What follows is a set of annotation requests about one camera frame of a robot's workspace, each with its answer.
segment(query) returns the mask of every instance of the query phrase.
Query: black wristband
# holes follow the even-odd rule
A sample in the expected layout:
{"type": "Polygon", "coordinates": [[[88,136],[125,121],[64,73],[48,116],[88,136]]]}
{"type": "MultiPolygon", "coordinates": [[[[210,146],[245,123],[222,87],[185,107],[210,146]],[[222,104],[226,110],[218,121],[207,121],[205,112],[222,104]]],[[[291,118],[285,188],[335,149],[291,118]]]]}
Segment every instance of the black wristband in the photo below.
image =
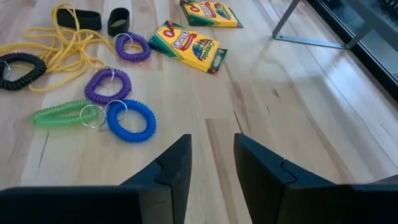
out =
{"type": "Polygon", "coordinates": [[[108,20],[108,35],[114,37],[127,33],[130,27],[130,12],[126,8],[113,9],[108,20]]]}
{"type": "MultiPolygon", "coordinates": [[[[101,14],[95,11],[76,10],[77,19],[80,23],[81,29],[90,29],[98,31],[102,29],[101,14]]],[[[72,14],[66,9],[59,9],[57,11],[58,25],[76,29],[75,19],[72,14]]]]}
{"type": "Polygon", "coordinates": [[[36,81],[39,77],[41,77],[47,67],[42,59],[38,58],[35,55],[27,54],[27,53],[11,53],[7,55],[3,55],[0,57],[0,61],[7,62],[8,64],[12,62],[27,62],[34,65],[34,69],[30,71],[28,74],[20,77],[15,81],[5,80],[4,75],[4,63],[0,63],[0,88],[9,90],[9,91],[16,91],[24,88],[25,86],[31,84],[32,82],[36,81]]]}

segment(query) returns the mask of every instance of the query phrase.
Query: coiled wristband keychain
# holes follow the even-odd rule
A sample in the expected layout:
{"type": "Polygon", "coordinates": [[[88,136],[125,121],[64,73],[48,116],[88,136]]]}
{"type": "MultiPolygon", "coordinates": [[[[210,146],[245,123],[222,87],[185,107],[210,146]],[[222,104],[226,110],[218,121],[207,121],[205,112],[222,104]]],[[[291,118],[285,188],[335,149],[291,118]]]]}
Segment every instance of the coiled wristband keychain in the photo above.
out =
{"type": "Polygon", "coordinates": [[[40,78],[45,73],[46,69],[47,67],[44,61],[35,55],[27,53],[11,53],[3,55],[0,57],[0,88],[9,91],[20,90],[40,78]],[[4,78],[8,76],[11,71],[9,64],[18,61],[31,63],[35,68],[15,81],[5,80],[4,78]],[[4,66],[8,69],[5,76],[3,76],[4,66]]]}
{"type": "Polygon", "coordinates": [[[89,107],[90,105],[91,102],[88,100],[71,101],[59,106],[53,106],[37,111],[30,116],[30,120],[32,121],[33,125],[41,128],[71,126],[80,123],[85,125],[85,122],[92,121],[98,117],[98,111],[93,107],[89,107]],[[79,115],[64,116],[64,114],[79,110],[79,115]]]}
{"type": "Polygon", "coordinates": [[[85,96],[89,100],[99,103],[102,105],[105,105],[109,103],[110,101],[113,100],[122,100],[124,99],[129,93],[131,92],[131,81],[129,76],[126,74],[126,72],[120,70],[120,69],[115,69],[115,68],[105,68],[100,71],[98,71],[93,78],[87,83],[85,87],[85,96]],[[119,91],[119,93],[113,95],[113,96],[103,96],[100,94],[95,93],[95,89],[98,87],[100,84],[101,80],[105,77],[111,77],[111,80],[113,80],[114,77],[118,77],[122,81],[122,89],[119,91]]]}
{"type": "Polygon", "coordinates": [[[150,56],[150,47],[148,42],[143,36],[139,34],[135,34],[132,32],[121,33],[114,37],[114,41],[116,40],[115,49],[116,53],[119,57],[124,60],[128,60],[130,62],[141,62],[146,60],[150,56]],[[124,50],[124,44],[130,40],[131,43],[133,41],[137,42],[142,47],[142,52],[137,54],[129,54],[124,50]]]}
{"type": "Polygon", "coordinates": [[[156,131],[156,118],[154,113],[143,103],[135,100],[123,100],[129,110],[135,110],[145,118],[147,127],[139,133],[132,133],[124,129],[118,122],[118,113],[124,109],[120,103],[110,104],[106,112],[106,121],[109,129],[120,139],[127,142],[143,142],[148,140],[156,131]]]}

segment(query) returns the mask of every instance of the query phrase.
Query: yellow crayon box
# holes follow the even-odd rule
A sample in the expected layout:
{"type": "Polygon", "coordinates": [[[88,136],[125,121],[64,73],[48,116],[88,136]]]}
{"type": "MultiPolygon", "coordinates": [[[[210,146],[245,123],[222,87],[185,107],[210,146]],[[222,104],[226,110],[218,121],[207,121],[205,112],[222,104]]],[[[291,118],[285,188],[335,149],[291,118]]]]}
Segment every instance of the yellow crayon box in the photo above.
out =
{"type": "Polygon", "coordinates": [[[234,12],[224,3],[180,0],[191,26],[243,28],[234,12]]]}
{"type": "Polygon", "coordinates": [[[210,37],[166,21],[149,40],[149,46],[169,57],[208,73],[216,73],[228,50],[210,37]]]}

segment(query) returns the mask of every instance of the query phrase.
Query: yellow elastic string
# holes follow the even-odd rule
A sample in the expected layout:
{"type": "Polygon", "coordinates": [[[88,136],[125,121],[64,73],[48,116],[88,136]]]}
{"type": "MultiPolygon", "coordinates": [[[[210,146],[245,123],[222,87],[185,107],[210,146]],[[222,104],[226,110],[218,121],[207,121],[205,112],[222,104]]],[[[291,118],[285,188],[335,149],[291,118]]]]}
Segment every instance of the yellow elastic string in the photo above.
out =
{"type": "MultiPolygon", "coordinates": [[[[44,44],[35,43],[35,42],[20,42],[20,43],[12,43],[7,44],[3,47],[0,47],[0,54],[6,54],[15,49],[20,48],[34,48],[43,50],[43,52],[39,53],[37,56],[41,58],[47,65],[46,74],[52,72],[75,72],[79,71],[76,74],[54,83],[45,88],[34,88],[32,84],[29,85],[29,88],[34,92],[46,92],[58,88],[59,86],[79,77],[84,74],[88,66],[90,65],[93,68],[100,69],[105,66],[105,62],[100,58],[89,57],[85,52],[87,45],[95,44],[95,43],[104,43],[112,51],[113,54],[116,55],[116,51],[114,49],[114,45],[112,41],[105,39],[100,33],[95,32],[89,29],[80,29],[80,24],[77,19],[76,11],[72,6],[68,3],[62,3],[58,6],[55,6],[52,10],[52,20],[55,28],[50,27],[31,27],[25,30],[24,37],[28,39],[41,39],[41,38],[52,38],[51,46],[46,46],[44,44]],[[61,29],[58,25],[57,20],[57,11],[61,8],[65,8],[74,18],[76,24],[76,30],[73,29],[61,29]],[[46,34],[38,34],[32,35],[30,34],[33,31],[41,31],[41,32],[51,32],[46,34]],[[66,61],[68,58],[78,54],[80,58],[77,61],[69,63],[67,65],[62,65],[62,62],[66,61]]],[[[142,51],[140,45],[133,44],[134,48],[137,48],[142,51]]],[[[32,70],[31,66],[25,65],[12,65],[13,67],[23,68],[26,70],[32,70]]]]}

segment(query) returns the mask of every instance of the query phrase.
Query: blue coil keychain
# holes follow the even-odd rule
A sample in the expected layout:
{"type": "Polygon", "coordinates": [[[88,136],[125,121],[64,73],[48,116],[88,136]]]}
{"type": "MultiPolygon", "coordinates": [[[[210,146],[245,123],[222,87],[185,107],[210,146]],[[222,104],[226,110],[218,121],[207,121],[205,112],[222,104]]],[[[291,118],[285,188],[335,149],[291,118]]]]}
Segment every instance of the blue coil keychain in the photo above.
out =
{"type": "Polygon", "coordinates": [[[118,121],[118,113],[125,110],[125,106],[121,103],[110,104],[108,112],[106,112],[106,121],[109,129],[120,139],[127,142],[143,142],[148,140],[156,131],[156,118],[154,113],[143,103],[136,100],[123,100],[129,110],[135,110],[140,113],[147,123],[145,130],[139,133],[132,133],[124,129],[118,121]]]}

